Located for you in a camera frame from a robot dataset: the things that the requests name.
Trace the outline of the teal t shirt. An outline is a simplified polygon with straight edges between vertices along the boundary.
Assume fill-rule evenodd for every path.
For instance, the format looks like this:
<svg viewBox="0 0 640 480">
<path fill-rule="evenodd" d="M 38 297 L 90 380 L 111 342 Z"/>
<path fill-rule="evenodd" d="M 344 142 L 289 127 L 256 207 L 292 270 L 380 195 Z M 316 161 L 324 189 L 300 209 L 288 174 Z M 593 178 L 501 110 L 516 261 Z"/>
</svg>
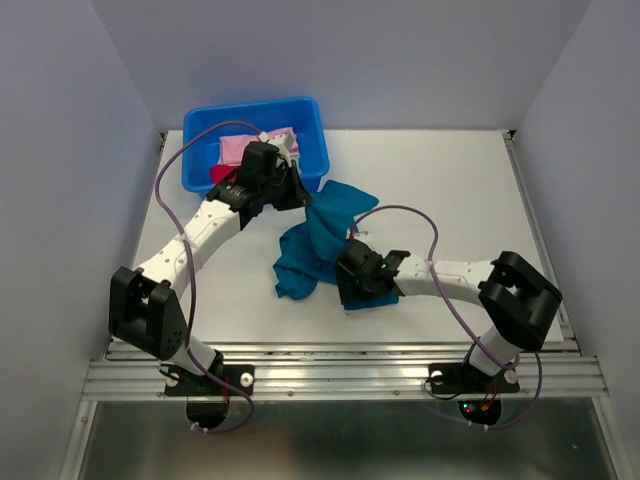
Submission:
<svg viewBox="0 0 640 480">
<path fill-rule="evenodd" d="M 301 301 L 320 282 L 336 285 L 336 260 L 354 218 L 379 204 L 379 199 L 354 186 L 327 181 L 312 195 L 305 221 L 279 239 L 281 255 L 273 264 L 275 291 L 280 298 Z"/>
</svg>

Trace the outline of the blue plastic bin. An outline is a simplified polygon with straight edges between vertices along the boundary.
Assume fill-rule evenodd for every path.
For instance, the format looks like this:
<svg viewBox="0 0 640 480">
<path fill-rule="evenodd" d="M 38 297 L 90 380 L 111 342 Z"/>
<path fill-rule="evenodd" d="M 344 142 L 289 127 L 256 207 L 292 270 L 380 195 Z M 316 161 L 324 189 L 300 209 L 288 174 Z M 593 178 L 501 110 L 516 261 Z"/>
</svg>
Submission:
<svg viewBox="0 0 640 480">
<path fill-rule="evenodd" d="M 329 172 L 330 162 L 315 100 L 290 97 L 196 108 L 184 117 L 183 142 L 188 143 L 208 128 L 227 121 L 232 124 L 208 134 L 183 154 L 181 181 L 185 190 L 203 196 L 213 188 L 209 170 L 219 159 L 220 138 L 252 132 L 243 125 L 239 126 L 239 121 L 265 132 L 290 127 L 299 145 L 302 182 L 308 191 L 318 190 L 322 178 Z"/>
</svg>

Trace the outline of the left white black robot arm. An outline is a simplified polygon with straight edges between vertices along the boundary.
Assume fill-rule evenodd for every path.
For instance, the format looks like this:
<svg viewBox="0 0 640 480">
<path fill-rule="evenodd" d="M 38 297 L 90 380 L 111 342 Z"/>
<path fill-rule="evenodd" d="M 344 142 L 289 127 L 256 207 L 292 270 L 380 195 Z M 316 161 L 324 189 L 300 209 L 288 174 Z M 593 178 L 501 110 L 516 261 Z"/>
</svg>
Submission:
<svg viewBox="0 0 640 480">
<path fill-rule="evenodd" d="M 246 388 L 225 380 L 222 353 L 193 334 L 196 275 L 265 207 L 287 211 L 311 204 L 298 164 L 284 144 L 252 141 L 245 147 L 241 165 L 207 193 L 187 224 L 178 220 L 162 198 L 156 201 L 177 234 L 138 267 L 121 267 L 113 274 L 109 332 L 181 368 L 199 393 L 210 394 L 221 387 L 247 397 Z"/>
</svg>

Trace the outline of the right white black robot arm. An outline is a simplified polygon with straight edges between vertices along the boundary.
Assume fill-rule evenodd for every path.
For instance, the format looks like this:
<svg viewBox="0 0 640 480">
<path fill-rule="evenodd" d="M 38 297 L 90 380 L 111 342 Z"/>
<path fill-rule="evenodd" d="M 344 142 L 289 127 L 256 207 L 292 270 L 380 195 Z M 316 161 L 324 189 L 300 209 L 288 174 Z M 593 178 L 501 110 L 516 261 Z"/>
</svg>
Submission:
<svg viewBox="0 0 640 480">
<path fill-rule="evenodd" d="M 438 297 L 448 308 L 465 302 L 484 309 L 491 321 L 485 333 L 462 326 L 472 341 L 464 359 L 429 365 L 426 383 L 437 396 L 517 392 L 520 354 L 541 350 L 562 303 L 560 290 L 511 251 L 491 261 L 435 261 L 404 250 L 381 255 L 351 239 L 337 258 L 336 278 L 346 309 L 410 296 Z"/>
</svg>

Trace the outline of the pink folded t shirt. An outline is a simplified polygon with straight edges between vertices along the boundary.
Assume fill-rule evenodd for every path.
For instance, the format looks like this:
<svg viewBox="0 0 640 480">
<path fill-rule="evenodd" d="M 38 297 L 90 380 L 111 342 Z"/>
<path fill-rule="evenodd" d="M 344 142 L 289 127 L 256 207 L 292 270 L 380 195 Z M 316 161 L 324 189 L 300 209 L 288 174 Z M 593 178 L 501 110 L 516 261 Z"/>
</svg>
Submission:
<svg viewBox="0 0 640 480">
<path fill-rule="evenodd" d="M 278 139 L 287 140 L 287 148 L 293 159 L 298 160 L 300 157 L 300 149 L 297 142 L 297 136 L 291 127 L 275 129 L 267 132 L 261 132 L 258 135 L 231 135 L 222 136 L 220 138 L 220 155 L 219 164 L 239 165 L 246 146 L 252 141 L 271 141 Z"/>
</svg>

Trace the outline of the red folded t shirt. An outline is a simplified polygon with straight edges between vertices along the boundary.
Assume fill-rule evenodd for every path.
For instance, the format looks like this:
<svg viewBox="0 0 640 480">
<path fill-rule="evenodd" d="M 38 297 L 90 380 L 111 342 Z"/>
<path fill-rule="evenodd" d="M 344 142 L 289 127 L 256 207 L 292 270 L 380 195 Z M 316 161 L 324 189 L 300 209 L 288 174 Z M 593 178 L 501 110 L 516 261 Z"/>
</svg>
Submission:
<svg viewBox="0 0 640 480">
<path fill-rule="evenodd" d="M 209 178 L 212 184 L 218 184 L 225 179 L 233 178 L 238 165 L 216 164 L 209 168 Z"/>
</svg>

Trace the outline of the aluminium rail frame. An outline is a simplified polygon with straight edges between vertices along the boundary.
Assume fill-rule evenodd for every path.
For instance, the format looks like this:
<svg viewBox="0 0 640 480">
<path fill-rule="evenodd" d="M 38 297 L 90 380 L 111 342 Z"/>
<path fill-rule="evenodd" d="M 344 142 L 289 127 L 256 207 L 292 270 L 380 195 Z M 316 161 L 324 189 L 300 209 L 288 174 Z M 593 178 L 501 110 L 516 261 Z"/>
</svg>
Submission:
<svg viewBox="0 0 640 480">
<path fill-rule="evenodd" d="M 365 227 L 381 251 L 444 260 L 515 251 L 549 265 L 500 131 L 330 131 L 333 180 L 377 196 Z M 459 422 L 454 402 L 422 388 L 428 366 L 469 342 L 444 303 L 407 298 L 345 312 L 332 286 L 302 302 L 275 295 L 279 236 L 299 211 L 266 212 L 200 271 L 196 336 L 255 368 L 251 421 L 204 435 L 184 400 L 166 397 L 156 363 L 113 341 L 92 363 L 94 406 L 83 479 L 611 479 L 594 402 L 606 390 L 565 319 L 544 354 L 519 368 L 523 392 L 503 401 L 507 429 Z"/>
</svg>

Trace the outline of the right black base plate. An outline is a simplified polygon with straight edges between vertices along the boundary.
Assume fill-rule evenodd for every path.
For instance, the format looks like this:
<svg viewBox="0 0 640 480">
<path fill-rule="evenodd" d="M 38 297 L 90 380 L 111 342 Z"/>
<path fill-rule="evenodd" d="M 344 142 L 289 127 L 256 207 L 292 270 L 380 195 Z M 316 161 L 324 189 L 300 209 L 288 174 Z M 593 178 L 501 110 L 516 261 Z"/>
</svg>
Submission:
<svg viewBox="0 0 640 480">
<path fill-rule="evenodd" d="M 475 367 L 462 363 L 431 363 L 428 384 L 437 396 L 493 393 L 518 393 L 517 380 L 510 383 L 503 373 L 489 376 Z"/>
</svg>

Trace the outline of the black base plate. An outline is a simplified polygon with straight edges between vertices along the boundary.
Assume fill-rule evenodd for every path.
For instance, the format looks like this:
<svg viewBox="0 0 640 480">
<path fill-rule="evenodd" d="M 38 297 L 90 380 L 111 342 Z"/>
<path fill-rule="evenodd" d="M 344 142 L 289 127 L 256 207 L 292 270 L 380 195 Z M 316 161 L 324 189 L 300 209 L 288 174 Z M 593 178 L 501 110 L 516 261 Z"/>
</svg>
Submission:
<svg viewBox="0 0 640 480">
<path fill-rule="evenodd" d="M 168 397 L 228 397 L 237 396 L 204 375 L 193 374 L 179 366 L 162 364 L 165 377 L 164 395 Z M 251 396 L 255 382 L 255 369 L 250 364 L 227 364 L 213 373 L 218 379 Z"/>
<path fill-rule="evenodd" d="M 437 396 L 493 393 L 518 393 L 517 380 L 510 383 L 503 373 L 489 376 L 475 367 L 462 363 L 431 363 L 428 384 Z"/>
</svg>

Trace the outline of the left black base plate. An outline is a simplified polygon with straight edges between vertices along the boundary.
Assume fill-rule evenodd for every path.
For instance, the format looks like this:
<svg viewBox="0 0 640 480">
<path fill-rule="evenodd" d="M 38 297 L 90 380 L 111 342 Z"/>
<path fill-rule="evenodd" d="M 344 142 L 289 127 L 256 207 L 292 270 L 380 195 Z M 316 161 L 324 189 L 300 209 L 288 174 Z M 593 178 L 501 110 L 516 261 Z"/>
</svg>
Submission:
<svg viewBox="0 0 640 480">
<path fill-rule="evenodd" d="M 164 395 L 168 397 L 228 397 L 237 396 L 204 375 L 193 374 L 179 366 L 162 364 L 165 377 Z M 255 382 L 255 369 L 250 364 L 227 364 L 213 373 L 218 379 L 251 396 Z"/>
</svg>

